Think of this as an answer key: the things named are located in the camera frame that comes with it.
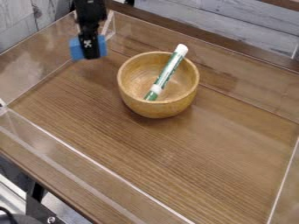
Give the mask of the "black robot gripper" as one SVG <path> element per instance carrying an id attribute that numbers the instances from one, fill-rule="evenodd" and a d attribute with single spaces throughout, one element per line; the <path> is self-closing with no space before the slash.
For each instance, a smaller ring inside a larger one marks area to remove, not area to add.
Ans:
<path id="1" fill-rule="evenodd" d="M 99 23 L 109 18 L 106 0 L 74 0 L 77 23 L 79 25 L 79 43 L 85 58 L 99 57 Z"/>

